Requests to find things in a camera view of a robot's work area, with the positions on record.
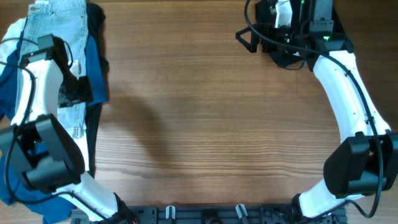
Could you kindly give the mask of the dark blue t-shirt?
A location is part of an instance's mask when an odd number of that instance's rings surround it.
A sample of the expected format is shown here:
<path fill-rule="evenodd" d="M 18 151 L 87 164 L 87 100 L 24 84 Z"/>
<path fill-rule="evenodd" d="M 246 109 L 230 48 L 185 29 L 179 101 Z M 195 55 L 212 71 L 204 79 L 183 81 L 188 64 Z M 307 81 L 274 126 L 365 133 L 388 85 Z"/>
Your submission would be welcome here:
<path fill-rule="evenodd" d="M 3 39 L 11 39 L 9 42 L 1 44 L 1 61 L 10 64 L 17 64 L 21 50 L 21 39 L 24 31 L 20 28 L 9 28 Z M 86 105 L 86 139 L 88 149 L 84 155 L 88 156 L 85 162 L 88 163 L 88 172 L 94 174 L 94 155 L 96 146 L 96 135 L 98 131 L 100 112 L 102 104 L 108 101 L 106 93 L 103 69 L 107 62 L 100 58 L 96 38 L 97 31 L 90 31 L 85 47 L 86 72 L 90 79 L 94 102 Z M 16 88 L 17 88 L 18 69 L 1 65 L 1 117 L 12 119 L 15 115 L 16 107 Z M 68 219 L 75 206 L 63 198 L 55 198 L 50 201 L 28 205 L 27 208 L 34 213 L 42 215 L 43 223 L 58 223 Z"/>

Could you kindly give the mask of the light blue denim shorts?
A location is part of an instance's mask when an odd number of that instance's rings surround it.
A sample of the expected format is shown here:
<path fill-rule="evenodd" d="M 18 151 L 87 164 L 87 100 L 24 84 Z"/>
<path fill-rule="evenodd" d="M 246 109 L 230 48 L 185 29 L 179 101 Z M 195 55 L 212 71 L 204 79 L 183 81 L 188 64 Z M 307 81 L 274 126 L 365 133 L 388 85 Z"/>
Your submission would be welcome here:
<path fill-rule="evenodd" d="M 88 39 L 86 1 L 47 0 L 30 4 L 23 38 L 36 42 L 39 37 L 48 34 L 53 34 L 69 44 L 73 57 L 72 74 L 77 79 L 86 76 L 85 47 Z M 23 55 L 37 49 L 36 45 L 22 41 L 18 64 Z M 19 107 L 24 84 L 21 72 L 22 70 L 18 70 L 16 109 Z M 80 139 L 86 131 L 85 115 L 86 104 L 80 103 L 72 107 L 59 108 L 57 119 L 72 138 Z"/>

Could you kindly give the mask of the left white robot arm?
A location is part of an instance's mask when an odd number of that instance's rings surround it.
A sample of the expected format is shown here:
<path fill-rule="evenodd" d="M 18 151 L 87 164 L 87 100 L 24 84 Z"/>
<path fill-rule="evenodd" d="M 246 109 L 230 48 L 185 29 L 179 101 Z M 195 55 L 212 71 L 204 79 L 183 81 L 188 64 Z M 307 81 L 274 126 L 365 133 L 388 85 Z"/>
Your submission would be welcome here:
<path fill-rule="evenodd" d="M 46 194 L 45 201 L 68 200 L 93 223 L 138 223 L 116 193 L 87 173 L 78 144 L 57 119 L 59 108 L 93 99 L 88 77 L 71 72 L 70 46 L 52 34 L 39 37 L 34 45 L 38 49 L 23 55 L 17 65 L 24 79 L 21 100 L 11 126 L 1 131 L 8 194 L 19 203 L 33 204 L 14 193 L 9 182 L 13 170 L 28 190 Z"/>

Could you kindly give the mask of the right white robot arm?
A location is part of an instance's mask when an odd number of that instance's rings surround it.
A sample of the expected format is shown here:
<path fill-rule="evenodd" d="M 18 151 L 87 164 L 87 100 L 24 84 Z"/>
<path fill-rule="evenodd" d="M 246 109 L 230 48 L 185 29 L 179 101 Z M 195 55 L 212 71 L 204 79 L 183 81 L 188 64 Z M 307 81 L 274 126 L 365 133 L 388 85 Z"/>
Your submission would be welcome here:
<path fill-rule="evenodd" d="M 262 50 L 280 68 L 307 66 L 321 83 L 334 112 L 340 145 L 325 161 L 323 177 L 296 195 L 288 207 L 291 223 L 330 219 L 337 210 L 372 196 L 374 216 L 383 191 L 397 177 L 397 134 L 383 120 L 358 72 L 354 47 L 331 0 L 259 1 L 247 22 L 250 52 Z"/>

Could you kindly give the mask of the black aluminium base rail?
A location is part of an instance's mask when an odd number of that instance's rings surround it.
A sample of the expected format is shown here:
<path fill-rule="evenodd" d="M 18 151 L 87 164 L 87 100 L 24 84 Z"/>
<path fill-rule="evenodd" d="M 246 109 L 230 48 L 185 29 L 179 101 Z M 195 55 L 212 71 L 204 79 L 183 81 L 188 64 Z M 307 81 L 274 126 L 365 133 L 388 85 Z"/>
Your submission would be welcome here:
<path fill-rule="evenodd" d="M 139 223 L 146 224 L 283 224 L 289 223 L 289 205 L 270 204 L 246 207 L 241 213 L 235 207 L 131 207 Z"/>

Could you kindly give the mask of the black garment under pile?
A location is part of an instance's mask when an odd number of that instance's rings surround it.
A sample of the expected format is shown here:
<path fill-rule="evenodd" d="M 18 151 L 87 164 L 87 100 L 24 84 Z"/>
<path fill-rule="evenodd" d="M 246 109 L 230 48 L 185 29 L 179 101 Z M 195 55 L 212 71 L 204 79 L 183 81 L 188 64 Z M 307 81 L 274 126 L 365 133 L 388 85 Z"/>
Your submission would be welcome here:
<path fill-rule="evenodd" d="M 86 105 L 85 121 L 88 145 L 88 173 L 93 177 L 95 175 L 96 138 L 101 110 L 103 103 L 109 100 L 104 78 L 104 71 L 109 63 L 100 55 L 100 28 L 106 16 L 99 5 L 88 3 L 86 6 L 88 15 L 88 40 L 85 48 L 86 72 L 91 84 L 93 101 Z"/>

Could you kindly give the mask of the white garment under pile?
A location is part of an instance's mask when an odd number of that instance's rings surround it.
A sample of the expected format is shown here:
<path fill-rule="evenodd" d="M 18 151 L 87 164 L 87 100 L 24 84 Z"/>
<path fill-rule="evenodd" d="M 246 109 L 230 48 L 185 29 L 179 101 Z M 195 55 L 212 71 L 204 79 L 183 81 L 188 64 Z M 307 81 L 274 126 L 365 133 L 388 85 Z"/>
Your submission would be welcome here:
<path fill-rule="evenodd" d="M 2 38 L 5 40 L 1 44 L 1 61 L 16 65 L 19 61 L 17 44 L 22 36 L 22 31 L 25 27 L 26 18 L 19 19 L 11 24 Z"/>

